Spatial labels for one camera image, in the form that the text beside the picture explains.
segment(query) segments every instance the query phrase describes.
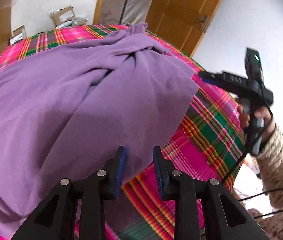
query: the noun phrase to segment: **person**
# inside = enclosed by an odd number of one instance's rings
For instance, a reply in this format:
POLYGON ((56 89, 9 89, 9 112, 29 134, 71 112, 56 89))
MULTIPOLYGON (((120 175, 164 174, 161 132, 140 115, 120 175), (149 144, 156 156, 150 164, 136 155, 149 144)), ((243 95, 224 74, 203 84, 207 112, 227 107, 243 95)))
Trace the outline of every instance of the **person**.
MULTIPOLYGON (((248 126, 250 116, 243 112, 243 106, 239 104, 240 126, 248 126)), ((254 115, 264 119, 265 126, 269 127, 262 135, 260 153, 257 156, 257 163, 260 169, 264 190, 283 188, 283 134, 274 120, 271 120, 270 113, 266 107, 257 110, 254 115)), ((276 191, 269 194, 271 205, 280 210, 283 209, 283 191, 276 191)), ((256 209, 248 210, 251 216, 261 215, 256 209)), ((266 232, 271 240, 283 239, 283 212, 268 218, 256 219, 260 227, 266 232)))

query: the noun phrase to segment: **bed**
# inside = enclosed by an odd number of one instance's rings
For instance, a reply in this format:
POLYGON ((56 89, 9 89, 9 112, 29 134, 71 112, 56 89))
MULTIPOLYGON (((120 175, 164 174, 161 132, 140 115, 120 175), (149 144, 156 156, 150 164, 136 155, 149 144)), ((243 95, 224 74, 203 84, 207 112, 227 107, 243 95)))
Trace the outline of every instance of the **bed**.
MULTIPOLYGON (((0 71, 13 67, 16 61, 56 46, 102 39, 126 28, 128 26, 124 25, 84 25, 39 33, 9 46, 0 56, 0 71)), ((195 71, 192 79, 200 86, 183 121, 162 149, 164 157, 192 178, 220 180, 235 164, 243 148, 235 101, 223 90, 203 83, 197 73, 204 69, 194 60, 153 33, 147 32, 147 35, 171 50, 167 57, 186 62, 195 71)), ((228 178, 225 184, 228 189, 232 188, 238 171, 239 168, 228 178)), ((198 210, 200 225, 203 226, 200 201, 198 210)), ((118 201, 105 204, 107 239, 173 239, 174 212, 175 203, 163 202, 159 197, 151 164, 123 185, 118 201), (120 217, 109 215, 114 212, 120 212, 120 217)))

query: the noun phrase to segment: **hand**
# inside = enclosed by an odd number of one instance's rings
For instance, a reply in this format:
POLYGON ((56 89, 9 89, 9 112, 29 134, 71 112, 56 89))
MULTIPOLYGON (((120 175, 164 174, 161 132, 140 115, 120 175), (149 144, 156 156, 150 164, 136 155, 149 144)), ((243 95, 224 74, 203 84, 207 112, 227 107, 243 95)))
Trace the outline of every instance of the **hand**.
MULTIPOLYGON (((243 112, 243 106, 240 104, 239 98, 236 98, 235 101, 239 104, 237 110, 239 113, 240 127, 241 128, 248 127, 250 116, 243 112)), ((255 114, 255 117, 264 119, 264 126, 268 125, 271 121, 270 112, 265 106, 262 106, 261 108, 259 108, 254 114, 255 114)), ((269 140, 269 138, 271 137, 271 135, 273 134, 275 130, 275 127, 276 127, 276 123, 275 123, 275 120, 273 119, 271 121, 271 124, 269 124, 267 130, 262 135, 262 139, 261 139, 262 142, 266 142, 269 140)))

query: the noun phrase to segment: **purple cloth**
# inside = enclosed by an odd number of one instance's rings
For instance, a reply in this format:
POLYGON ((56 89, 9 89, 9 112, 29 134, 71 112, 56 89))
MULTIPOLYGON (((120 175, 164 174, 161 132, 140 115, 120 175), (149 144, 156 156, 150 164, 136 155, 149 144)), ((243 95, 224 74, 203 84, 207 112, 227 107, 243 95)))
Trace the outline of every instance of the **purple cloth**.
POLYGON ((198 86, 145 26, 0 71, 0 235, 12 237, 60 179, 86 178, 124 145, 127 182, 173 135, 198 86))

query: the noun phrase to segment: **silver screw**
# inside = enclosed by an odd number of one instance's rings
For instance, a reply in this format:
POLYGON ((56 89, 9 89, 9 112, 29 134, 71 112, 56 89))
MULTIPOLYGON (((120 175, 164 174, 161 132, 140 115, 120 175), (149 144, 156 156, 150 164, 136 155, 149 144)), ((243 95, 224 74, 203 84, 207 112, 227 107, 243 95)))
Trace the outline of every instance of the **silver screw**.
POLYGON ((61 185, 63 185, 63 186, 66 186, 66 185, 68 185, 69 184, 69 179, 62 179, 61 181, 60 181, 60 184, 61 185))
POLYGON ((212 178, 212 179, 209 180, 209 183, 212 184, 212 185, 218 185, 219 181, 218 181, 218 179, 212 178))
POLYGON ((99 177, 105 176, 106 174, 107 174, 107 172, 104 171, 104 170, 97 171, 97 176, 99 176, 99 177))
POLYGON ((178 177, 178 176, 181 175, 181 171, 180 170, 173 170, 171 174, 178 177))

